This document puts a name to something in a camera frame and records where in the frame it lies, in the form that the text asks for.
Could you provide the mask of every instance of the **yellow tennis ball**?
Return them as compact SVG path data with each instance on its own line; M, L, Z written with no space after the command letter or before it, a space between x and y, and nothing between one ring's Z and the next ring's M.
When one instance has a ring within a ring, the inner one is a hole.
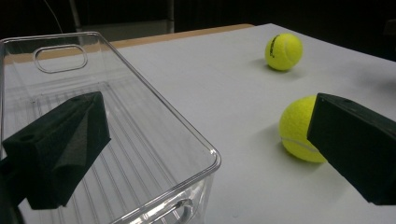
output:
M265 60L272 68L285 71L291 69L303 56L303 43L292 34L280 34L268 41Z
M307 139L309 122L317 96L306 96L291 103L283 111L279 121L279 135L286 150L304 161L325 162Z

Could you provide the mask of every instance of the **white table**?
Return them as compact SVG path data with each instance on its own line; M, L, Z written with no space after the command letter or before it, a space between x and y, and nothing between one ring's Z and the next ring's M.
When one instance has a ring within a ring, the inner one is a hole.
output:
M396 120L396 63L297 34L304 56L270 69L267 24L119 51L222 156L206 223L395 223L396 206L375 206L335 171L299 161L277 134L292 101L325 92Z

